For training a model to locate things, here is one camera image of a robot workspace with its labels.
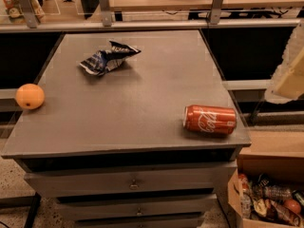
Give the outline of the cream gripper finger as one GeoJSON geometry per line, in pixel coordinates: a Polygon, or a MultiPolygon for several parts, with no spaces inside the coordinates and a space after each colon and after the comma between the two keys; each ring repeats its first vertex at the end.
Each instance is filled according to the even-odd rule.
{"type": "Polygon", "coordinates": [[[274,94],[296,100],[304,93],[304,47],[275,85],[274,94]]]}

